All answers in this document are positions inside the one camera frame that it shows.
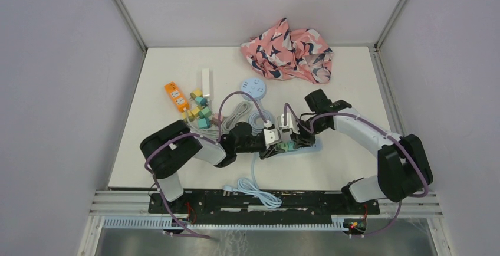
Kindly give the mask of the light blue power strip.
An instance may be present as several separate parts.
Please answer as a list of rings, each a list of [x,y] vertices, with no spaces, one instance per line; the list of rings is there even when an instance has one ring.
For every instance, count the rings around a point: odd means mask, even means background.
[[[304,147],[293,152],[286,152],[286,154],[302,154],[302,153],[315,153],[320,152],[323,149],[320,140],[316,140],[316,143],[312,147]]]

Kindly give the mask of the white power strip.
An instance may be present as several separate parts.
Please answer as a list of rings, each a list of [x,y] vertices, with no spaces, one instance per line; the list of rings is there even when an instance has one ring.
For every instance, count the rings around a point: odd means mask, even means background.
[[[202,97],[211,100],[212,88],[211,88],[211,72],[209,68],[204,68],[201,73],[201,83],[202,83]]]

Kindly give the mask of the teal USB plug adapter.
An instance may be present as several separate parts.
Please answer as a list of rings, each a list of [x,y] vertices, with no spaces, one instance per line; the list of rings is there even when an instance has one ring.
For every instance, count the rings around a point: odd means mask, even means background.
[[[198,119],[198,128],[209,129],[211,128],[211,122],[209,118],[203,117]]]

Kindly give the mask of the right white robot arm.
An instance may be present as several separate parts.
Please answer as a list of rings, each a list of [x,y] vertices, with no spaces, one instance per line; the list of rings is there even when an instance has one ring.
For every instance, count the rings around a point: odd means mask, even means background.
[[[428,195],[433,182],[422,141],[414,134],[404,136],[389,132],[362,116],[344,100],[331,101],[318,89],[305,101],[312,112],[307,120],[300,119],[289,104],[285,104],[280,122],[292,126],[302,139],[313,139],[328,129],[338,131],[364,147],[377,159],[377,173],[349,183],[340,198],[342,209],[355,214],[372,199],[400,202],[407,197]]]

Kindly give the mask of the yellow USB plug adapter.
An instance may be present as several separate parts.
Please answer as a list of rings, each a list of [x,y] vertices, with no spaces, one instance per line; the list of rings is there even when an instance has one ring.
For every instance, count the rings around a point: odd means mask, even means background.
[[[193,117],[193,115],[192,115],[192,113],[191,113],[191,111],[190,111],[190,110],[185,110],[185,111],[182,113],[182,119],[183,119],[184,121],[186,121],[186,122],[191,122],[191,121],[194,119],[194,117]]]

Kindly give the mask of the green adapter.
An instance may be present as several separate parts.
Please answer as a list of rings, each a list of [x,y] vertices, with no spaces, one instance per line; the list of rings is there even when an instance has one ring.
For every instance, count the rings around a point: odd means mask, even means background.
[[[284,142],[279,143],[279,144],[278,144],[278,147],[279,147],[280,149],[282,149],[283,151],[285,151],[285,152],[288,150],[288,145],[287,145],[287,143],[284,143]]]
[[[206,106],[200,109],[198,115],[200,118],[210,118],[212,111],[208,106]]]

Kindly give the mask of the pink adapter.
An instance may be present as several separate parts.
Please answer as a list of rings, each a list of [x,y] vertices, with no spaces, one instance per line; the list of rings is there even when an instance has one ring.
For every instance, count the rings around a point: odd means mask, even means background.
[[[225,117],[219,113],[215,113],[211,118],[210,121],[213,125],[219,126],[223,121]]]

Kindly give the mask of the orange power strip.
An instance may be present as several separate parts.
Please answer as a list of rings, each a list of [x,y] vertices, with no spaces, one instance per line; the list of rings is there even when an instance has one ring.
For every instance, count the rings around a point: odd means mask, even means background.
[[[190,109],[189,100],[175,82],[167,83],[164,85],[164,89],[179,112],[183,113]]]

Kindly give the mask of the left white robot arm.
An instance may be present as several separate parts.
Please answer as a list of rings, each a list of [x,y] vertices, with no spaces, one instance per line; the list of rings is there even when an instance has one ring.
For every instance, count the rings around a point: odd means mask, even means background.
[[[249,123],[237,123],[229,133],[215,141],[189,130],[187,123],[178,120],[140,143],[146,159],[145,168],[154,177],[163,194],[163,205],[170,212],[180,212],[185,206],[184,188],[178,171],[188,161],[198,159],[223,168],[237,159],[238,153],[259,153],[265,158],[272,146],[281,141],[280,133],[270,122],[260,133],[253,135]]]

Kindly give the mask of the round blue socket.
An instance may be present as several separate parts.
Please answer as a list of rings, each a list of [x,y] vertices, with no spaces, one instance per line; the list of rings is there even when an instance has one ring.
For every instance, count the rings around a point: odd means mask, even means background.
[[[250,95],[254,100],[262,100],[267,93],[267,85],[260,78],[252,77],[241,83],[240,91]]]

